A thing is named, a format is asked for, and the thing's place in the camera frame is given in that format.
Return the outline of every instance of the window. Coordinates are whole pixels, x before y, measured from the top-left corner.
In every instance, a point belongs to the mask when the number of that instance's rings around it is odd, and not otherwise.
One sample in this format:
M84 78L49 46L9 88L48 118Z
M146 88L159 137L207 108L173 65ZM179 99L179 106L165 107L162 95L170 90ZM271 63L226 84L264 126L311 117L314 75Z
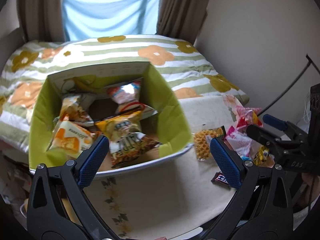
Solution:
M160 0L63 0L67 41L155 34Z

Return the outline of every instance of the wall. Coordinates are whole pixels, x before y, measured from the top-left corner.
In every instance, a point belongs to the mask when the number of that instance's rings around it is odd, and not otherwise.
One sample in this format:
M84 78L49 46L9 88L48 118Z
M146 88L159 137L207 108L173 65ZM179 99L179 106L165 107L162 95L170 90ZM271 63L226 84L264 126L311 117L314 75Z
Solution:
M17 14L17 0L7 0L0 11L0 71L9 56L23 43Z
M308 53L320 67L320 10L313 0L210 0L196 47L215 69L265 107L299 74ZM267 113L297 122L320 76L310 68Z

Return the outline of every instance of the bed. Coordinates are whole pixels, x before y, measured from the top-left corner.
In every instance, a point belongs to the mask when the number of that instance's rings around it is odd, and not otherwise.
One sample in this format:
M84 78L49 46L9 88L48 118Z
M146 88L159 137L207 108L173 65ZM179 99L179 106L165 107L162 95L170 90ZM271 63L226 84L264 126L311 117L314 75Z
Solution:
M0 139L28 153L33 109L50 73L111 62L150 61L178 99L233 95L242 105L249 97L215 71L183 40L159 35L126 35L53 43L31 41L7 60L0 77Z

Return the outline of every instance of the red and white snack package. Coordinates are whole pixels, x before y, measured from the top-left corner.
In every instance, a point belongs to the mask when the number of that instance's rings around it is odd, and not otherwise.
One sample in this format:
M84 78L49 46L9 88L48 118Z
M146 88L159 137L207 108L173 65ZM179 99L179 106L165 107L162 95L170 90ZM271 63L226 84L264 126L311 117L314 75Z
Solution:
M263 127L262 122L259 120L257 116L259 111L261 111L261 108L237 106L236 109L240 117L236 126L237 130L247 128L247 126L249 126L250 124L256 124L260 127Z
M107 94L113 101L119 104L116 114L134 109L137 106L140 106L142 111L141 120L158 113L151 106L139 102L141 83L142 78L107 88Z

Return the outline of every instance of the box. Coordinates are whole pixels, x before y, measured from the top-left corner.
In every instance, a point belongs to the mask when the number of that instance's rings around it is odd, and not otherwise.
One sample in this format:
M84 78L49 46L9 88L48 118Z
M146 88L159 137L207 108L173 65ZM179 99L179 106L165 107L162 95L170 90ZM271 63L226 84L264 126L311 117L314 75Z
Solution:
M75 91L96 93L98 100L91 105L89 114L93 119L100 119L112 115L117 107L102 88L140 77L143 77L140 101L158 111L158 114L141 121L142 132L157 139L162 145L156 154L150 151L124 168L111 170L106 158L96 176L114 176L135 171L186 153L193 145L188 122L175 94L154 66L149 62L108 63L68 69L47 77L31 122L30 169L35 170L39 163L45 163L48 167L60 166L67 160L65 154L46 151L54 128L53 119L60 113L62 94Z

